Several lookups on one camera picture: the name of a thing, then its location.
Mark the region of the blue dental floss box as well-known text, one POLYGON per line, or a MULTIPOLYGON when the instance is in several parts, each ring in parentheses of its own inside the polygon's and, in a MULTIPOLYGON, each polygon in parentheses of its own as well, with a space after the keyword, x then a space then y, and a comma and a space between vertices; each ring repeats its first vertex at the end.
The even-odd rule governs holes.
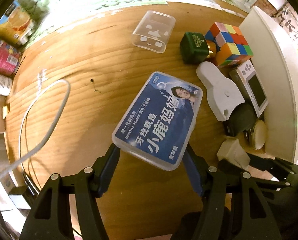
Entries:
POLYGON ((182 161, 203 98, 200 87, 153 72, 112 133, 116 147, 161 170, 182 161))

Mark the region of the dark charger plug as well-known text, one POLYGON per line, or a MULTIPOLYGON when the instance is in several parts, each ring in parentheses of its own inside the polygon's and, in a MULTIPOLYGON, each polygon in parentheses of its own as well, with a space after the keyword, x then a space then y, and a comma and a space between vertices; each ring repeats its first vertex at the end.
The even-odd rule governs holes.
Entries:
POLYGON ((235 137, 238 133, 251 129, 257 120, 253 107, 247 102, 239 104, 228 120, 223 122, 225 134, 235 137))

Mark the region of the round cream compact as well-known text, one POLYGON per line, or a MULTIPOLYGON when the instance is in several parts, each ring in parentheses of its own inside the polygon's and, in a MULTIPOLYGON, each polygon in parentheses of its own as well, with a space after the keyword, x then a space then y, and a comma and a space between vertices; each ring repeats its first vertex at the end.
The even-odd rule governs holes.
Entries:
POLYGON ((260 150, 266 142, 267 129, 263 120, 257 120, 249 133, 249 144, 256 150, 260 150))

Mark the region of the white plastic gadget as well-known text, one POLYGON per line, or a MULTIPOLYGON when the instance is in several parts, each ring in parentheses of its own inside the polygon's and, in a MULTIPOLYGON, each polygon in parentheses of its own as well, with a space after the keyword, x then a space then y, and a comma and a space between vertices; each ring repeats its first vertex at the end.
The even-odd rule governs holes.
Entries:
POLYGON ((207 90, 208 104, 218 121, 229 120, 233 110, 245 103, 236 84, 225 77, 213 63, 202 62, 196 73, 207 90))

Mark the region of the white handheld game console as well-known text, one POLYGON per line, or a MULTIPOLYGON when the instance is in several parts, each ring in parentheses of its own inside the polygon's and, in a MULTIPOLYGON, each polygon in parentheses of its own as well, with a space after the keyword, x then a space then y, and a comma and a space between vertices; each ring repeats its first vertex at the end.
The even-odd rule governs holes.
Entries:
POLYGON ((245 61, 229 72, 229 75, 259 118, 268 105, 268 98, 252 62, 245 61))

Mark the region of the colourful puzzle cube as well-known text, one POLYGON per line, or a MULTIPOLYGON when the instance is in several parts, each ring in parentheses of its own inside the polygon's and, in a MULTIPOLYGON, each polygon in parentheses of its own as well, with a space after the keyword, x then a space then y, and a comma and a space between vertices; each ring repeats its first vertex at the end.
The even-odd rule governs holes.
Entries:
POLYGON ((207 59, 216 67, 238 66, 253 57, 253 51, 237 26, 214 22, 204 35, 209 46, 207 59))

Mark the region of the white storage bin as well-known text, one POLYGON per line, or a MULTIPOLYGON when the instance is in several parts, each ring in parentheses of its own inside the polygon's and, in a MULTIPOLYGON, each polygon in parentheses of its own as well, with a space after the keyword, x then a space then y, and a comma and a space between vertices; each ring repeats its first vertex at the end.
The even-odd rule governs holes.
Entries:
POLYGON ((253 7, 239 26, 253 51, 252 63, 268 105, 265 150, 295 163, 298 160, 298 54, 295 45, 270 16, 253 7))

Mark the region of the red tin can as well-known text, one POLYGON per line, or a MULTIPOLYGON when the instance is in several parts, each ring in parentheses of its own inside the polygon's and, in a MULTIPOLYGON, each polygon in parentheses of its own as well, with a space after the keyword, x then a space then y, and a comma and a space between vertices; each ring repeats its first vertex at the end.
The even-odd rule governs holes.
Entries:
POLYGON ((14 77, 22 57, 22 53, 9 45, 3 40, 0 40, 0 74, 7 77, 14 77))

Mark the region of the clear plastic case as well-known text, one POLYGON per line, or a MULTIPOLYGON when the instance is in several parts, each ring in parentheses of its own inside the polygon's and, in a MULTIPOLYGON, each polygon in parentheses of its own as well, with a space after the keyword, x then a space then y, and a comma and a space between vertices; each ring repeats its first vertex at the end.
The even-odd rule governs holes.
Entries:
POLYGON ((149 10, 132 33, 132 44, 158 54, 166 50, 176 19, 173 16, 149 10))

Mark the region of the orange juice carton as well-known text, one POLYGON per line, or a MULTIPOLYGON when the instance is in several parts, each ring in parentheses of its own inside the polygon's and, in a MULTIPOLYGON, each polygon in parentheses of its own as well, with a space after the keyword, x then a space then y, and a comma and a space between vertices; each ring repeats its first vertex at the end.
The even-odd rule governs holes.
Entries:
POLYGON ((22 46, 28 42, 34 27, 28 12, 18 1, 13 1, 0 19, 0 38, 9 44, 22 46))

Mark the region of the patterned paper box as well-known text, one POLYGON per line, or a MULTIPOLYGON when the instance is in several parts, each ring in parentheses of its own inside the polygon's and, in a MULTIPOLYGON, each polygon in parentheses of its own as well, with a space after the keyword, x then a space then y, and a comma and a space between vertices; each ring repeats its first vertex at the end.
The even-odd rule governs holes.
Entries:
POLYGON ((298 13, 295 9, 286 3, 274 14, 273 19, 288 34, 298 52, 298 13))

